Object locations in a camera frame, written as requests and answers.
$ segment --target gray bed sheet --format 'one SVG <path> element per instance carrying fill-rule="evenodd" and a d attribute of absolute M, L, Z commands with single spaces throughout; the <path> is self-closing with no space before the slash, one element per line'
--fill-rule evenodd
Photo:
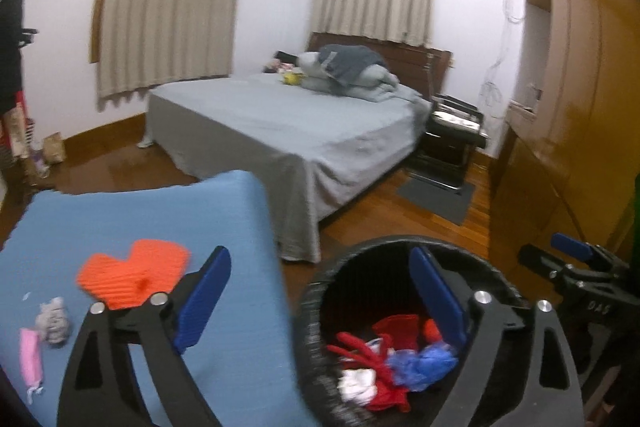
<path fill-rule="evenodd" d="M 318 222 L 404 159 L 429 104 L 366 102 L 259 73 L 153 89 L 146 138 L 199 179 L 243 169 L 265 185 L 280 254 L 321 259 Z"/>

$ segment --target yellow stuffed toy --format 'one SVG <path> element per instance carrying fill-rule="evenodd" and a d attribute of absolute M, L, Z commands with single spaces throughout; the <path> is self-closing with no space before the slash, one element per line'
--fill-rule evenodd
<path fill-rule="evenodd" d="M 300 80 L 305 76 L 304 73 L 294 73 L 293 71 L 287 71 L 282 74 L 282 83 L 287 86 L 297 86 L 300 84 Z"/>

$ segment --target black basket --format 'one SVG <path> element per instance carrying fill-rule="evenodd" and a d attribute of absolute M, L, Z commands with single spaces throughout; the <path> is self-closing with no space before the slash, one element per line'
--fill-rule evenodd
<path fill-rule="evenodd" d="M 526 306 L 516 288 L 487 261 L 436 239 L 415 235 L 384 237 L 356 245 L 328 261 L 306 288 L 294 321 L 298 383 L 309 409 L 322 425 L 426 427 L 453 387 L 463 360 L 441 382 L 421 393 L 409 393 L 411 412 L 388 409 L 372 413 L 342 401 L 337 389 L 340 365 L 337 357 L 326 350 L 340 331 L 365 340 L 373 338 L 370 327 L 389 315 L 428 317 L 408 269 L 410 250 L 416 246 L 427 247 L 442 269 L 462 275 L 473 291 L 488 291 L 509 306 Z M 518 404 L 530 345 L 528 333 L 505 334 L 471 425 L 488 425 Z"/>

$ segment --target red cloth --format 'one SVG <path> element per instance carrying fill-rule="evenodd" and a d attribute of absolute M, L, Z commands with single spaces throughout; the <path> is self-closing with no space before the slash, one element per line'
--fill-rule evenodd
<path fill-rule="evenodd" d="M 424 323 L 422 334 L 424 335 L 424 339 L 430 344 L 435 344 L 436 342 L 442 341 L 440 330 L 436 325 L 436 321 L 434 321 L 433 319 L 429 319 Z"/>
<path fill-rule="evenodd" d="M 373 330 L 377 336 L 391 336 L 394 349 L 413 349 L 418 351 L 418 315 L 391 315 L 376 322 Z"/>
<path fill-rule="evenodd" d="M 78 272 L 76 282 L 110 310 L 134 308 L 154 293 L 170 293 L 189 256 L 189 251 L 176 243 L 140 239 L 132 245 L 126 261 L 93 254 Z"/>
<path fill-rule="evenodd" d="M 371 368 L 376 372 L 376 388 L 378 390 L 375 398 L 366 406 L 370 411 L 382 411 L 390 407 L 398 407 L 402 412 L 409 412 L 411 406 L 406 399 L 408 389 L 406 387 L 398 387 L 394 384 L 393 371 L 386 366 L 386 352 L 390 346 L 391 338 L 385 333 L 380 335 L 382 342 L 380 343 L 380 353 L 374 353 L 367 344 L 354 337 L 350 333 L 338 333 L 336 339 L 354 349 L 356 352 L 349 351 L 339 346 L 326 346 L 332 353 L 337 353 L 358 362 L 362 367 Z"/>

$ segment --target pillow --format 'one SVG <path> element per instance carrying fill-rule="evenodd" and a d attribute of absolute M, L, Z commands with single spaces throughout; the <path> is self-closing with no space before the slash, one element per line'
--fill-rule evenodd
<path fill-rule="evenodd" d="M 318 62 L 318 52 L 306 52 L 298 56 L 298 67 L 302 70 L 306 76 L 312 76 L 315 78 L 329 78 L 329 75 L 324 73 Z"/>

